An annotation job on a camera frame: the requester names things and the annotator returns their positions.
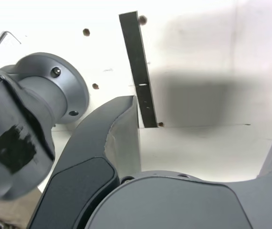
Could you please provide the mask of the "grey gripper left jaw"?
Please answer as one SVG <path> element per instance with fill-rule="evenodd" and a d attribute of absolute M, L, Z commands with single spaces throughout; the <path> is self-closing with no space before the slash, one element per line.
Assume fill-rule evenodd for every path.
<path fill-rule="evenodd" d="M 67 142 L 29 222 L 31 229 L 83 229 L 120 180 L 141 171 L 135 96 L 90 113 Z"/>

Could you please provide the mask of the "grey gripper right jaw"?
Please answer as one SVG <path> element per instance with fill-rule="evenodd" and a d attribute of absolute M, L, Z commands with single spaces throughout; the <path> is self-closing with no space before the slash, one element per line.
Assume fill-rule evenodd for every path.
<path fill-rule="evenodd" d="M 133 179 L 103 199 L 86 228 L 272 229 L 272 146 L 252 180 Z"/>

